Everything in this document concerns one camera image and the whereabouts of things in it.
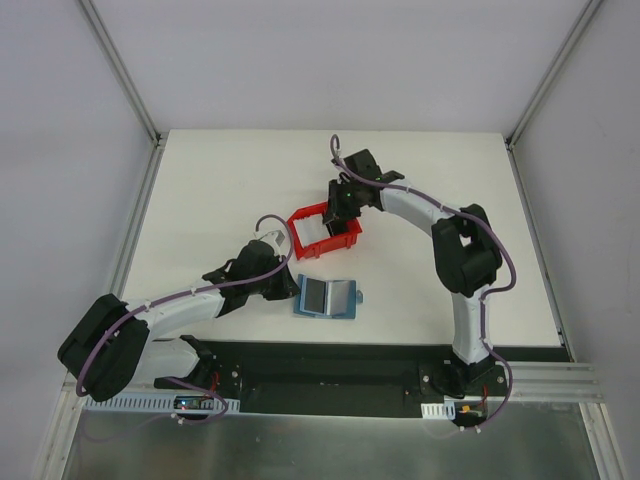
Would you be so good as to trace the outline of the red plastic bin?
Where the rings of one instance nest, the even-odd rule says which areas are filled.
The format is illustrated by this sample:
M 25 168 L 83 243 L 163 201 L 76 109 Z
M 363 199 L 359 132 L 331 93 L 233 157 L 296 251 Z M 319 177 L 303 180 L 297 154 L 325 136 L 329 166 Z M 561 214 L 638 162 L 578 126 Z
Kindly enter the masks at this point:
M 362 232 L 361 225 L 357 220 L 356 230 L 350 235 L 329 237 L 320 242 L 311 244 L 303 248 L 299 242 L 294 221 L 313 215 L 323 215 L 327 202 L 316 203 L 310 206 L 297 209 L 287 220 L 287 224 L 293 234 L 294 252 L 297 260 L 320 258 L 322 255 L 341 249 L 350 249 L 357 243 L 359 234 Z

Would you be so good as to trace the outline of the grey credit card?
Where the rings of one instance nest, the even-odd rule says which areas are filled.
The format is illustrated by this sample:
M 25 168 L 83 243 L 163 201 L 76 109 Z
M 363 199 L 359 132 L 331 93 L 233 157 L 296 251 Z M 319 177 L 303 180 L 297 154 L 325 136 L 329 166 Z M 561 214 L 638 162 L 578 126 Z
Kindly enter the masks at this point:
M 304 309 L 321 314 L 325 311 L 326 283 L 308 278 L 305 283 Z

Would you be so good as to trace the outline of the blue card holder wallet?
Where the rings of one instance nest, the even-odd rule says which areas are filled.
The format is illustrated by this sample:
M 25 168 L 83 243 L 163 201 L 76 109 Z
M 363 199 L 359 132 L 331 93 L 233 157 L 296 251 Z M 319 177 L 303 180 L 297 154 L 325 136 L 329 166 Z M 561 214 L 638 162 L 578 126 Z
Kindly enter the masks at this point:
M 363 294 L 355 280 L 321 280 L 326 283 L 325 311 L 318 314 L 304 309 L 305 283 L 308 278 L 312 277 L 298 275 L 297 283 L 300 293 L 295 297 L 293 304 L 295 315 L 336 320 L 356 318 L 357 307 L 363 302 Z

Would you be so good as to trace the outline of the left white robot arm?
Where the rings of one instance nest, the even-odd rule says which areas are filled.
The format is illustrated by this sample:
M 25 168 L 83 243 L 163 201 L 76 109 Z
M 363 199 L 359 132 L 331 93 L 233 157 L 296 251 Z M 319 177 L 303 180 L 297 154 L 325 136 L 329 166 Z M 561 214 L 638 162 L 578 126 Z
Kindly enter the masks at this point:
M 57 352 L 78 395 L 109 400 L 134 381 L 199 389 L 213 381 L 213 361 L 198 340 L 170 334 L 243 308 L 252 296 L 288 300 L 299 288 L 283 254 L 284 235 L 257 235 L 240 253 L 190 288 L 157 300 L 125 302 L 109 293 L 94 301 Z

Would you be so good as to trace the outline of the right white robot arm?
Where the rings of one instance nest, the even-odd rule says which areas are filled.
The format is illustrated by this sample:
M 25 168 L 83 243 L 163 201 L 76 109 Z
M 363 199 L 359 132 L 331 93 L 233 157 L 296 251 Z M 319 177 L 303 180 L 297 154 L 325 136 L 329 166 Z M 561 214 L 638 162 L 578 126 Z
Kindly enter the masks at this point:
M 336 233 L 361 215 L 363 207 L 393 214 L 432 240 L 436 274 L 452 294 L 454 340 L 450 364 L 433 374 L 434 387 L 450 396 L 473 394 L 486 381 L 490 359 L 486 311 L 481 301 L 496 281 L 503 258 L 482 207 L 456 210 L 415 188 L 395 170 L 382 171 L 367 149 L 345 158 L 340 140 L 330 140 L 339 177 L 328 184 L 323 223 Z

